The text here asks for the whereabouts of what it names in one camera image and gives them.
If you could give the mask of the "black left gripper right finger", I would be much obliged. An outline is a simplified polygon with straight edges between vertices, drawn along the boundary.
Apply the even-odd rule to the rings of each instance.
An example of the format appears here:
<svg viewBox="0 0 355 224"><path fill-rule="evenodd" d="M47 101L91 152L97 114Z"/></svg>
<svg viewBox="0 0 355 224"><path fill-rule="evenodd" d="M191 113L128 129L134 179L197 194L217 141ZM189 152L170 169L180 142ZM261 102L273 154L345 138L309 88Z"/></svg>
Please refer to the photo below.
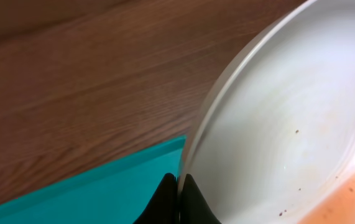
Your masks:
<svg viewBox="0 0 355 224"><path fill-rule="evenodd" d="M181 224L221 224L201 194L194 178L187 174L180 194Z"/></svg>

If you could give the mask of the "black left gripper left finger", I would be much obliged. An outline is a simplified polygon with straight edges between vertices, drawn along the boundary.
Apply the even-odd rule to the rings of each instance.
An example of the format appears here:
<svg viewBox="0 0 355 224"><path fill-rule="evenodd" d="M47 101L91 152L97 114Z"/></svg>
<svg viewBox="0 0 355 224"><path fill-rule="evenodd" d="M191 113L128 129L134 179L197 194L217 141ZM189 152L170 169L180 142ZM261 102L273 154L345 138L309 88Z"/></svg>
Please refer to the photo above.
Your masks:
<svg viewBox="0 0 355 224"><path fill-rule="evenodd" d="M177 207L177 179L166 173L147 206L134 224L175 224Z"/></svg>

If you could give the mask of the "white plate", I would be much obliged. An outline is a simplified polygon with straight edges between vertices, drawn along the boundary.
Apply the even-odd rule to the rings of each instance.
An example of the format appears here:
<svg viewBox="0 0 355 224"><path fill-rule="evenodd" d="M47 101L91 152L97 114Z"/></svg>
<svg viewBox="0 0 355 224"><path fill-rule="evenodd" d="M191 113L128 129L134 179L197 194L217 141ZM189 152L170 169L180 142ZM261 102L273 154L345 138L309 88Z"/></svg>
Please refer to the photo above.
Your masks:
<svg viewBox="0 0 355 224"><path fill-rule="evenodd" d="M222 223L355 223L355 0L267 26L206 96L180 161Z"/></svg>

